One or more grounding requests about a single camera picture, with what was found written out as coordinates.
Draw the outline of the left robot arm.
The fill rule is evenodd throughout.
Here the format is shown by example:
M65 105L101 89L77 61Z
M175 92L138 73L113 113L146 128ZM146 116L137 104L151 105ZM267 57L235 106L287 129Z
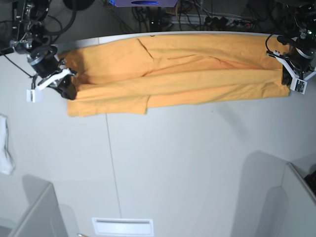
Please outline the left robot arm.
M276 4L281 7L280 14L285 17L285 22L276 20L271 10L268 10L269 18L280 33L277 41L288 45L289 51L272 51L266 40L267 54L282 64L281 83L303 94L307 81L316 75L316 69L312 67L316 58L316 2L277 0Z

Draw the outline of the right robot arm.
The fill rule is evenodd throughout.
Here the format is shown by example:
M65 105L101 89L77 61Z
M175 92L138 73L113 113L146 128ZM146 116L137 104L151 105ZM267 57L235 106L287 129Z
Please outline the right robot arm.
M31 89L27 91L27 100L38 101L41 91L51 88L67 100L77 96L72 78L76 71L66 67L66 60L57 57L58 48L49 42L49 37L61 36L74 23L77 16L77 3L72 1L72 15L69 23L58 31L46 29L44 20L48 16L48 0L13 0L12 4L12 39L6 48L0 50L5 55L7 50L25 54L28 64L35 74L29 75Z

